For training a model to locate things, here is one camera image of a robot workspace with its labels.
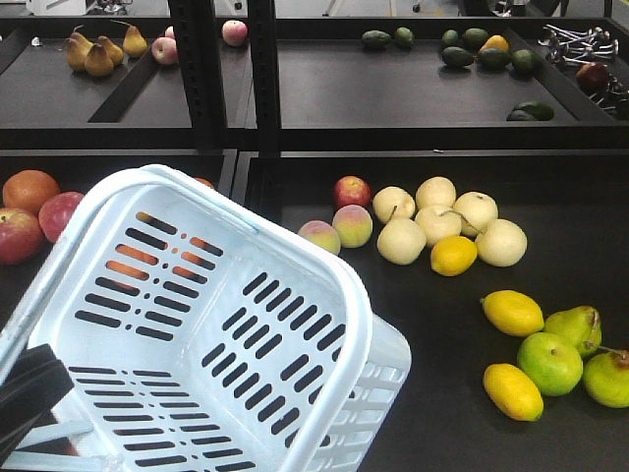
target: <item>display shelf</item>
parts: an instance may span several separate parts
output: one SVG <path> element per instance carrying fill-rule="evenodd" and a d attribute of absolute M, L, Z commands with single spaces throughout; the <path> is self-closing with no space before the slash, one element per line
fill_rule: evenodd
<path fill-rule="evenodd" d="M 467 71 L 452 71 L 439 57 L 441 36 L 449 29 L 484 28 L 507 36 L 518 48 L 535 49 L 548 22 L 572 30 L 609 30 L 621 44 L 613 67 L 626 74 L 627 31 L 609 18 L 278 19 L 277 148 L 627 147 L 627 123 L 601 111 L 573 78 L 549 63 L 523 78 L 510 66 L 495 72 L 473 64 Z M 393 34 L 398 27 L 414 31 L 412 49 L 391 43 L 369 51 L 361 44 L 366 30 Z M 275 69 L 272 61 L 267 66 Z M 553 105 L 555 118 L 507 122 L 512 107 L 529 99 Z M 273 116 L 273 110 L 252 109 L 249 129 L 261 126 L 260 116 Z"/>
<path fill-rule="evenodd" d="M 25 149 L 0 150 L 0 182 L 24 169 L 48 172 L 63 192 L 87 192 L 107 175 L 125 168 L 162 163 L 203 177 L 216 190 L 229 197 L 236 166 L 233 149 L 199 151 L 194 149 Z M 20 297 L 48 255 L 51 245 L 30 261 L 20 265 L 0 265 L 0 325 L 9 319 Z"/>
<path fill-rule="evenodd" d="M 201 106 L 206 115 L 210 114 L 207 110 L 221 107 L 225 113 L 224 123 L 209 123 L 201 121 L 198 110 L 194 115 L 189 112 L 181 73 L 188 62 L 161 67 L 147 51 L 140 59 L 125 56 L 123 64 L 104 79 L 76 73 L 68 67 L 64 39 L 75 27 L 83 25 L 80 32 L 90 39 L 105 34 L 122 44 L 126 27 L 111 20 L 0 19 L 0 34 L 5 38 L 0 43 L 0 137 L 5 147 L 189 148 L 196 139 L 194 128 L 204 128 L 202 134 L 208 135 L 213 127 L 224 128 L 225 144 L 240 144 L 252 84 L 247 47 L 229 47 L 218 38 L 211 41 L 220 64 L 213 64 L 204 78 L 220 74 L 222 102 L 218 106 L 206 100 Z M 167 17 L 125 17 L 123 21 L 137 25 L 149 42 L 172 23 Z M 39 38 L 40 46 L 31 45 L 33 37 Z M 215 82 L 218 79 L 207 86 L 216 89 Z M 83 139 L 75 130 L 86 130 L 86 137 Z M 107 137 L 112 133 L 120 140 L 132 137 L 119 144 Z"/>
<path fill-rule="evenodd" d="M 466 272 L 431 271 L 429 249 L 414 263 L 393 265 L 367 245 L 342 249 L 367 287 L 372 308 L 408 339 L 413 367 L 376 436 L 361 472 L 624 472 L 618 442 L 629 433 L 629 410 L 595 403 L 579 384 L 546 397 L 536 423 L 504 416 L 483 389 L 492 363 L 515 363 L 521 338 L 486 319 L 480 299 L 494 290 L 532 296 L 545 315 L 578 305 L 600 311 L 603 344 L 626 346 L 629 263 L 621 217 L 629 209 L 626 149 L 451 150 L 241 153 L 232 198 L 297 231 L 310 219 L 331 222 L 332 186 L 343 175 L 365 178 L 374 192 L 396 185 L 415 195 L 429 177 L 449 177 L 460 194 L 485 192 L 500 217 L 528 235 L 512 267 L 476 261 Z"/>

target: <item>green avocado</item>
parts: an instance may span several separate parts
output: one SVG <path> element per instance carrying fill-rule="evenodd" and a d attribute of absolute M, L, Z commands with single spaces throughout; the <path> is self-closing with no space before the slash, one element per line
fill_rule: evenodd
<path fill-rule="evenodd" d="M 441 46 L 444 48 L 449 46 L 456 46 L 458 42 L 459 33 L 455 29 L 448 29 L 446 32 L 443 33 L 443 36 L 441 37 Z"/>
<path fill-rule="evenodd" d="M 489 39 L 489 33 L 481 28 L 468 28 L 461 36 L 468 49 L 478 51 Z"/>
<path fill-rule="evenodd" d="M 404 27 L 400 27 L 395 30 L 393 34 L 393 40 L 400 47 L 413 47 L 415 44 L 415 35 L 413 32 Z"/>
<path fill-rule="evenodd" d="M 367 49 L 382 49 L 391 42 L 391 35 L 379 29 L 370 29 L 363 33 L 361 41 Z"/>
<path fill-rule="evenodd" d="M 498 49 L 497 47 L 488 47 L 479 52 L 477 56 L 479 63 L 491 71 L 499 71 L 504 69 L 511 62 L 511 55 Z"/>
<path fill-rule="evenodd" d="M 540 121 L 548 121 L 554 117 L 554 109 L 550 105 L 536 100 L 518 103 L 513 107 L 513 111 L 517 110 L 529 113 Z"/>
<path fill-rule="evenodd" d="M 507 116 L 507 121 L 538 121 L 538 119 L 524 110 L 513 110 Z"/>
<path fill-rule="evenodd" d="M 474 54 L 458 46 L 448 46 L 441 51 L 441 60 L 448 67 L 461 68 L 474 63 Z"/>

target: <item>lemon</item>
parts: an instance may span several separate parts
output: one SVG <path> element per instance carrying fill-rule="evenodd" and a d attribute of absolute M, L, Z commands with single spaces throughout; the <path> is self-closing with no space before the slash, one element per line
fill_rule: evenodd
<path fill-rule="evenodd" d="M 476 244 L 465 236 L 443 238 L 432 247 L 430 266 L 436 273 L 453 276 L 465 272 L 477 256 Z"/>
<path fill-rule="evenodd" d="M 543 413 L 542 394 L 533 381 L 511 364 L 491 364 L 485 369 L 483 387 L 491 401 L 509 418 L 537 421 Z"/>
<path fill-rule="evenodd" d="M 495 34 L 493 36 L 491 36 L 485 44 L 483 44 L 483 46 L 481 47 L 480 51 L 483 51 L 485 49 L 489 49 L 490 47 L 496 47 L 498 49 L 501 49 L 505 52 L 509 52 L 509 41 L 507 41 L 504 36 L 501 36 L 500 34 Z"/>
<path fill-rule="evenodd" d="M 542 308 L 524 293 L 497 290 L 489 293 L 481 303 L 491 324 L 505 334 L 526 337 L 543 329 Z"/>

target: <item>green pear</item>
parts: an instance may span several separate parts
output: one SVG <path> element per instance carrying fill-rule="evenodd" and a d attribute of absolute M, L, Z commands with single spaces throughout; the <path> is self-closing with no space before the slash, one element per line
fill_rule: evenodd
<path fill-rule="evenodd" d="M 601 405 L 629 407 L 629 351 L 604 352 L 590 359 L 583 371 L 583 386 Z"/>
<path fill-rule="evenodd" d="M 583 358 L 594 354 L 602 339 L 599 312 L 587 305 L 553 313 L 546 318 L 543 330 L 567 339 Z"/>

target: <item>dark surface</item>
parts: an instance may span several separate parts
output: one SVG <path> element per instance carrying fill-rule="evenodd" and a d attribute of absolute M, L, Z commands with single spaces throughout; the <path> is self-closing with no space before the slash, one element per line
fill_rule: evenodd
<path fill-rule="evenodd" d="M 119 151 L 1 151 L 0 182 L 24 169 L 40 169 L 52 175 L 62 192 L 87 192 L 107 175 L 125 168 L 163 163 L 194 177 L 204 177 L 223 195 L 229 196 L 236 164 L 234 150 L 200 152 L 195 150 Z M 4 325 L 22 297 L 51 245 L 20 265 L 0 265 L 0 325 Z"/>
<path fill-rule="evenodd" d="M 481 297 L 507 288 L 532 296 L 546 315 L 589 304 L 600 310 L 603 344 L 629 344 L 625 155 L 284 153 L 251 161 L 241 155 L 233 197 L 294 231 L 309 219 L 331 221 L 331 188 L 343 175 L 364 177 L 375 192 L 397 185 L 412 195 L 426 178 L 444 175 L 459 195 L 493 196 L 500 216 L 528 235 L 518 264 L 476 261 L 456 277 L 432 272 L 427 249 L 411 265 L 388 263 L 375 248 L 377 222 L 365 247 L 341 251 L 366 285 L 373 310 L 407 337 L 413 353 L 410 376 L 361 472 L 627 470 L 629 410 L 596 404 L 580 385 L 546 398 L 537 423 L 513 421 L 495 408 L 483 390 L 483 371 L 491 363 L 514 363 L 521 340 L 495 329 L 479 305 Z"/>

